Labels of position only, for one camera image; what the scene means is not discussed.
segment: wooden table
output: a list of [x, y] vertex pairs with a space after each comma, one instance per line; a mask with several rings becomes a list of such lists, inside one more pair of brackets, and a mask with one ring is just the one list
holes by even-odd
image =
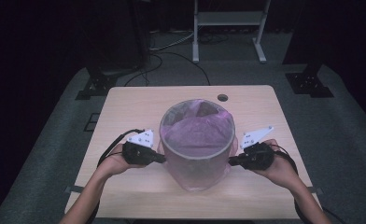
[[[228, 96], [226, 102], [218, 100]], [[223, 106], [233, 116], [241, 134], [274, 126], [263, 140], [274, 138], [297, 163], [303, 182], [312, 186], [303, 160], [290, 132], [274, 89], [270, 86], [187, 86], [117, 87], [107, 95], [76, 186], [85, 186], [102, 153], [122, 133], [131, 129], [152, 129], [154, 142], [160, 142], [162, 116], [172, 106], [191, 99], [205, 99]], [[67, 211], [77, 199], [72, 192]], [[211, 189], [189, 192], [182, 189], [159, 163], [143, 169], [130, 169], [111, 177], [101, 198], [98, 217], [115, 218], [194, 218], [270, 219], [298, 218], [288, 190], [241, 166]]]

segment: forearm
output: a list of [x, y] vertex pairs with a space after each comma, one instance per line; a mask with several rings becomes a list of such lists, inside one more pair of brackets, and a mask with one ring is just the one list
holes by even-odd
[[308, 220], [315, 224], [331, 223], [303, 182], [290, 192]]
[[108, 176], [95, 171], [60, 223], [85, 223], [98, 204]]

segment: white metal stand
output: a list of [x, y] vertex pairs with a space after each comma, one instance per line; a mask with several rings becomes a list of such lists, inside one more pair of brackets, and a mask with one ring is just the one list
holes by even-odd
[[258, 25], [259, 32], [253, 38], [255, 50], [261, 63], [266, 63], [264, 52], [262, 51], [260, 41], [264, 25], [267, 20], [268, 8], [271, 0], [266, 0], [263, 11], [250, 12], [198, 12], [198, 0], [194, 1], [194, 40], [192, 42], [192, 60], [195, 63], [200, 61], [198, 50], [198, 27], [216, 26], [216, 25]]

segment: purple container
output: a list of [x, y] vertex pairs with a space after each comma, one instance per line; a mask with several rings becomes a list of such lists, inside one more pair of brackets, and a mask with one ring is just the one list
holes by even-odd
[[158, 151], [164, 167], [186, 190], [216, 185], [230, 171], [237, 139], [232, 115], [206, 100], [189, 100], [172, 106], [160, 125]]

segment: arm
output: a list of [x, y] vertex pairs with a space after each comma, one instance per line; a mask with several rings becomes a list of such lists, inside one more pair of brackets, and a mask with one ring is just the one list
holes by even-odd
[[[267, 140], [264, 143], [268, 145], [276, 145], [274, 139]], [[278, 147], [272, 147], [274, 151], [279, 150]], [[263, 175], [276, 185], [288, 189], [302, 210], [306, 218], [312, 223], [331, 223], [323, 213], [317, 201], [311, 192], [296, 174], [290, 163], [280, 156], [274, 156], [274, 162], [265, 171], [253, 171], [258, 175]]]
[[[121, 151], [122, 145], [118, 144], [110, 152], [110, 155]], [[95, 170], [84, 190], [60, 223], [85, 223], [98, 204], [107, 179], [112, 175], [121, 174], [127, 169], [134, 167], [141, 166], [128, 164], [120, 154], [107, 157]]]

